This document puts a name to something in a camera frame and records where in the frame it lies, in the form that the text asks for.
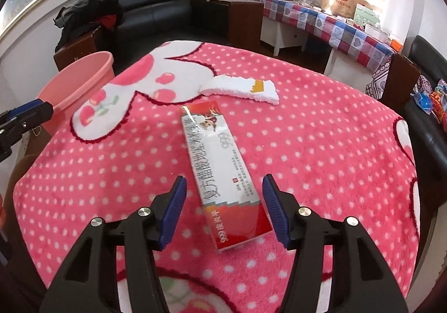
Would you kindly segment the red white medicine box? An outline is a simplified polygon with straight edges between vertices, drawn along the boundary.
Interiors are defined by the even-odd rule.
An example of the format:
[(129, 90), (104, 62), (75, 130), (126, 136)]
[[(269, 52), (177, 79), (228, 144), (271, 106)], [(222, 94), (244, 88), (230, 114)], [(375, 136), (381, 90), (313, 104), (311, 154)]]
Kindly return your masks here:
[(181, 107), (201, 205), (217, 250), (272, 230), (230, 127), (215, 101)]

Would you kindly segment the pink plastic basin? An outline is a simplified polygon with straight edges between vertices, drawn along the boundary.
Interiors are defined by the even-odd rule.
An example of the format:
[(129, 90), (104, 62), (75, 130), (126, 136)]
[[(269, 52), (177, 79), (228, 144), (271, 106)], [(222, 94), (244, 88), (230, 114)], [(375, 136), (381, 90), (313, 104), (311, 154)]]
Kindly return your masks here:
[(42, 127), (54, 135), (73, 113), (114, 78), (114, 58), (108, 51), (88, 54), (66, 66), (39, 92), (38, 99), (53, 106)]

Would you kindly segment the dark wooden side cabinet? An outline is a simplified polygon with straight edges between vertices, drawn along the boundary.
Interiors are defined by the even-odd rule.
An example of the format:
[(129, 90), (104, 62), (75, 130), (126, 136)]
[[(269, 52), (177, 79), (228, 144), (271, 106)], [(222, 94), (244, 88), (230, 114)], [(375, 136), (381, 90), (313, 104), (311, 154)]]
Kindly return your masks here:
[(54, 62), (59, 71), (86, 55), (101, 51), (103, 47), (102, 30), (97, 28), (88, 34), (63, 46), (54, 54)]

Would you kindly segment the dark clothes pile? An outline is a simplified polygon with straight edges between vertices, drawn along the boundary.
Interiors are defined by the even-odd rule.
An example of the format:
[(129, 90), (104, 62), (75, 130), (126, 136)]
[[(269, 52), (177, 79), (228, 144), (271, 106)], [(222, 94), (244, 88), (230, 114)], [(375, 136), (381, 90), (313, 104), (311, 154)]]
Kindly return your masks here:
[(57, 53), (99, 27), (114, 31), (123, 21), (123, 7), (119, 0), (78, 0), (62, 7), (53, 21), (61, 29), (61, 37), (54, 49)]

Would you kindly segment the pink polka dot blanket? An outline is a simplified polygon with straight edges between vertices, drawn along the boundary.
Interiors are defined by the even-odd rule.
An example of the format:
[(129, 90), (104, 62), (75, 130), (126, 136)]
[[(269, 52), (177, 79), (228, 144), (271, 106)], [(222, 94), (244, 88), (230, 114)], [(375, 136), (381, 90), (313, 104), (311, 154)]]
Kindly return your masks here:
[(405, 121), (313, 71), (211, 43), (172, 41), (116, 76), (75, 112), (15, 185), (31, 259), (50, 284), (94, 217), (126, 218), (170, 189), (188, 194), (173, 241), (155, 254), (172, 312), (274, 312), (293, 253), (274, 234), (218, 252), (192, 172), (181, 107), (228, 75), (271, 81), (276, 105), (214, 97), (256, 188), (279, 188), (324, 218), (356, 217), (409, 291), (419, 244), (417, 173)]

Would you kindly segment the black leather sofa left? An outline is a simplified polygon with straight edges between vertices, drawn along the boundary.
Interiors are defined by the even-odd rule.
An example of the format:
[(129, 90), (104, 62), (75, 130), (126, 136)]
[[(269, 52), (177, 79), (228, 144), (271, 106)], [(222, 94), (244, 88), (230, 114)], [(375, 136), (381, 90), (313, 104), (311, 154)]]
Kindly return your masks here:
[(228, 16), (211, 0), (118, 0), (122, 22), (107, 40), (114, 72), (174, 40), (229, 45)]

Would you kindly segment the colourful comic cushion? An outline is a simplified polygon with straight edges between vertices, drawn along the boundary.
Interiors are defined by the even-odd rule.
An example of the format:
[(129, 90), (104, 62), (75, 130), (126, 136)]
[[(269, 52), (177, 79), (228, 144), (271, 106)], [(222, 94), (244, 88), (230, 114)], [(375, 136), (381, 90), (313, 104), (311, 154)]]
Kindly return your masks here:
[(438, 81), (429, 98), (432, 103), (432, 113), (446, 130), (446, 81), (443, 78)]

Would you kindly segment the white foam piece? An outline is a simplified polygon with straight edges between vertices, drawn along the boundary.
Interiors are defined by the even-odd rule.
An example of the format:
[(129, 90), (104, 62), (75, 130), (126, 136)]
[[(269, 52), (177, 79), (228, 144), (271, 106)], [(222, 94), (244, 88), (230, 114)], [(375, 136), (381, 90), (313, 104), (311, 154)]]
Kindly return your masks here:
[(272, 105), (280, 103), (279, 94), (271, 80), (220, 75), (214, 76), (214, 78), (202, 84), (199, 92), (205, 96), (215, 94), (250, 99)]

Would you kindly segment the plaid tablecloth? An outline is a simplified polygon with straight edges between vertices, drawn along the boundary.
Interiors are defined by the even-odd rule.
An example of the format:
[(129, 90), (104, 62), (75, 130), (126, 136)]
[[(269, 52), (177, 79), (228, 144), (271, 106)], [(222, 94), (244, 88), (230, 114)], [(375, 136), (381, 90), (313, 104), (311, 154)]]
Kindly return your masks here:
[(263, 15), (268, 19), (306, 31), (366, 67), (372, 73), (366, 94), (377, 100), (383, 96), (391, 60), (396, 53), (390, 46), (334, 16), (292, 1), (250, 1), (261, 2)]

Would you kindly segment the orange box on table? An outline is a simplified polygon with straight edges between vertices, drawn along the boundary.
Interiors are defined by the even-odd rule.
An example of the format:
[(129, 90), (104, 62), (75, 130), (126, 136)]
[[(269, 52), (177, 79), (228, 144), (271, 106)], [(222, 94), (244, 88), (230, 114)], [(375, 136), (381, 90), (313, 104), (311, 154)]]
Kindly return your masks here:
[(391, 39), (389, 46), (396, 52), (400, 53), (403, 49), (403, 44), (398, 39)]

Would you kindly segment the white table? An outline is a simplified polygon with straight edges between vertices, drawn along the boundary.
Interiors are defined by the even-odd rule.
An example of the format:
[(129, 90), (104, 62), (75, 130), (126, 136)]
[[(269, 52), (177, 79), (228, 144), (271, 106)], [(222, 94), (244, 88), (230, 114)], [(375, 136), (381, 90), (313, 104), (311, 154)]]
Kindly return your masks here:
[(372, 73), (318, 37), (264, 17), (261, 53), (302, 66), (364, 91)]

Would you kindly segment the green white box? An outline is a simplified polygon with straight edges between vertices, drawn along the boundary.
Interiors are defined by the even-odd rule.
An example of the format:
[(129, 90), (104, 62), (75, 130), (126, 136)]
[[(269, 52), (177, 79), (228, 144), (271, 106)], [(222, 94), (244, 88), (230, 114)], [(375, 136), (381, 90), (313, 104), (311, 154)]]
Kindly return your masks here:
[(375, 11), (365, 7), (364, 5), (357, 3), (354, 13), (354, 22), (360, 27), (365, 27), (369, 25), (371, 27), (379, 28), (380, 19), (376, 15)]

